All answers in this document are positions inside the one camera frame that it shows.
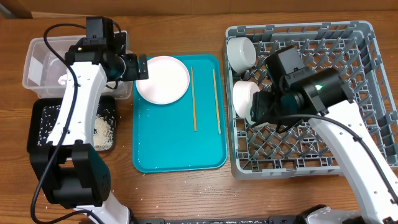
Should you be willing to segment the large white plate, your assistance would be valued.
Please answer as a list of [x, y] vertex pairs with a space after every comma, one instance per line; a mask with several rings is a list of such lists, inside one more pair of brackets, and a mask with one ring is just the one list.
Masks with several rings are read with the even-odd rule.
[[171, 56], [153, 57], [147, 61], [148, 79], [138, 80], [138, 93], [150, 103], [167, 105], [179, 100], [187, 91], [190, 75], [187, 67]]

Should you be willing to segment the wooden chopstick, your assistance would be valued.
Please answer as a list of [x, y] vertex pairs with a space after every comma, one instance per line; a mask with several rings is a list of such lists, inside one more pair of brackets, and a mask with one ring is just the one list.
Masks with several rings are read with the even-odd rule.
[[213, 86], [214, 86], [214, 92], [215, 92], [215, 105], [216, 105], [218, 134], [221, 134], [221, 121], [220, 121], [220, 111], [219, 111], [219, 106], [218, 106], [218, 92], [217, 92], [215, 69], [213, 69]]
[[192, 86], [192, 106], [193, 106], [193, 127], [194, 127], [194, 132], [196, 132], [197, 114], [196, 114], [196, 104], [195, 104], [195, 84], [194, 84], [193, 67], [191, 67], [191, 86]]

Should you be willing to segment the white bowl with rice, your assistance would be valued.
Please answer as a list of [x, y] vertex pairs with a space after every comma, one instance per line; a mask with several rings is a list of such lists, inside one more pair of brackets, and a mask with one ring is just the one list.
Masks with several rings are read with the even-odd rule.
[[228, 62], [236, 73], [249, 70], [256, 62], [256, 49], [247, 37], [229, 39], [226, 50]]

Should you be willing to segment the small white cup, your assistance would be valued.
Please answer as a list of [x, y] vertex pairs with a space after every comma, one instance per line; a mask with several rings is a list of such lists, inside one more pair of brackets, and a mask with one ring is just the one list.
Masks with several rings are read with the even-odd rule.
[[262, 123], [262, 124], [254, 125], [256, 122], [253, 121], [250, 116], [246, 117], [246, 121], [248, 122], [248, 126], [250, 128], [257, 128], [257, 129], [263, 128], [264, 126], [267, 126], [269, 124], [269, 123], [265, 122], [265, 123]]

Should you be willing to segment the white napkin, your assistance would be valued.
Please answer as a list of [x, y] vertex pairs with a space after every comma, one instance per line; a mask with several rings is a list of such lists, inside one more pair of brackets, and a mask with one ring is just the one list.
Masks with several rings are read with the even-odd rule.
[[62, 75], [62, 76], [58, 79], [58, 83], [59, 83], [59, 85], [61, 85], [61, 86], [65, 86], [65, 85], [67, 84], [67, 82], [68, 82], [68, 75], [67, 75], [67, 74]]

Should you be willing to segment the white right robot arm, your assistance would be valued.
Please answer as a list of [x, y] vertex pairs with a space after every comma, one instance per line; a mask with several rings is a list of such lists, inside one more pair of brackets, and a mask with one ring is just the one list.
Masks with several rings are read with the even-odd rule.
[[366, 128], [349, 85], [334, 68], [314, 72], [290, 45], [265, 59], [270, 91], [254, 94], [254, 126], [276, 132], [308, 122], [333, 154], [358, 201], [359, 211], [317, 205], [296, 223], [397, 223], [397, 176]]

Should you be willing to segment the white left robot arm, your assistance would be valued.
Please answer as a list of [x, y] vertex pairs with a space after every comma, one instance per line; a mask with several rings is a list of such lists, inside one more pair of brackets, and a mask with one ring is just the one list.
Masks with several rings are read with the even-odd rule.
[[87, 17], [86, 35], [60, 57], [67, 83], [60, 111], [45, 144], [28, 146], [40, 193], [48, 202], [86, 215], [94, 223], [135, 223], [130, 208], [111, 193], [108, 166], [95, 151], [96, 114], [108, 82], [146, 80], [147, 57], [127, 53], [127, 35], [107, 17]]

